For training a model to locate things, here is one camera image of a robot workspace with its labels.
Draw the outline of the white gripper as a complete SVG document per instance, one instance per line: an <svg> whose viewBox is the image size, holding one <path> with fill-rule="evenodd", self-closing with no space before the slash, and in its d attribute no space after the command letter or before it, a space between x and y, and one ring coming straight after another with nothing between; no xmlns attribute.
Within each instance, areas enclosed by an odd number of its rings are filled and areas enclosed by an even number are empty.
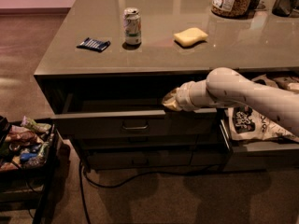
<svg viewBox="0 0 299 224"><path fill-rule="evenodd" d="M171 90L162 100L162 105L172 111L193 111L208 106L209 98L205 81L190 81Z"/></svg>

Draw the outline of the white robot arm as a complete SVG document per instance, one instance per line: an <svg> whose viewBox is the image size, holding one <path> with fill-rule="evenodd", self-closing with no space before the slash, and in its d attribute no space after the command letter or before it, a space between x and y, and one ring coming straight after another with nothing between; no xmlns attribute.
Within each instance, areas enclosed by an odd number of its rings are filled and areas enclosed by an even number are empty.
<svg viewBox="0 0 299 224"><path fill-rule="evenodd" d="M204 80L183 83L171 90L162 104L173 111L247 105L292 134L299 135L298 92L253 82L231 68L216 68Z"/></svg>

